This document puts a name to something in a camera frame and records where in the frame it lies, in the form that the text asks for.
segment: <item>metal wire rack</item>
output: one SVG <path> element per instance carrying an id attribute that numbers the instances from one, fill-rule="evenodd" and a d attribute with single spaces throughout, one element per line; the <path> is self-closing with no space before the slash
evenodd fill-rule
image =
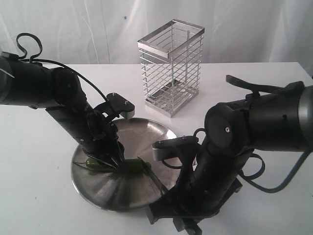
<path id="1" fill-rule="evenodd" d="M 199 93 L 203 33 L 172 20 L 138 41 L 148 106 L 172 117 Z"/>

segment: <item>rectangular wire container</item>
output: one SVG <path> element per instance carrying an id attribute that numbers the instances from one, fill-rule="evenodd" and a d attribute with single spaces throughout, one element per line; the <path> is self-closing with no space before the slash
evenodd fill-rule
<path id="1" fill-rule="evenodd" d="M 199 93 L 203 33 L 172 20 L 138 41 L 148 106 L 172 117 Z"/>

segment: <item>white backdrop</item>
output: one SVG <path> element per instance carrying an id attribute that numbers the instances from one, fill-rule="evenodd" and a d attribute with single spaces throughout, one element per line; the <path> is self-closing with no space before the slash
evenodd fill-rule
<path id="1" fill-rule="evenodd" d="M 313 0 L 0 0 L 0 50 L 38 36 L 41 58 L 139 63 L 137 40 L 171 19 L 205 27 L 204 63 L 297 61 L 313 74 Z M 38 49 L 31 40 L 30 53 Z"/>

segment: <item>chrome utensil holder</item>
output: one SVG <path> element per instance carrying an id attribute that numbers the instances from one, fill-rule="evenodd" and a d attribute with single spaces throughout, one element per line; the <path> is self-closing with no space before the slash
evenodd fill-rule
<path id="1" fill-rule="evenodd" d="M 203 33 L 172 20 L 138 41 L 148 106 L 172 117 L 199 93 Z"/>

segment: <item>stainless steel tray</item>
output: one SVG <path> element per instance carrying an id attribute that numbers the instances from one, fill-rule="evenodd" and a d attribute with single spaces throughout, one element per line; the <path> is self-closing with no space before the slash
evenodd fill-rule
<path id="1" fill-rule="evenodd" d="M 175 185 L 179 170 L 170 169 L 152 156 L 152 143 L 158 140 L 175 138 L 176 135 L 162 124 L 143 118 L 119 119 L 119 141 L 125 147 L 125 159 L 140 157 L 151 164 L 152 171 L 170 189 Z M 72 161 L 85 162 L 87 156 L 77 147 Z M 175 158 L 168 161 L 180 165 Z M 159 189 L 150 177 L 142 175 L 121 175 L 116 173 L 94 172 L 75 164 L 71 166 L 73 184 L 88 202 L 104 210 L 130 212 L 143 209 L 160 196 Z"/>

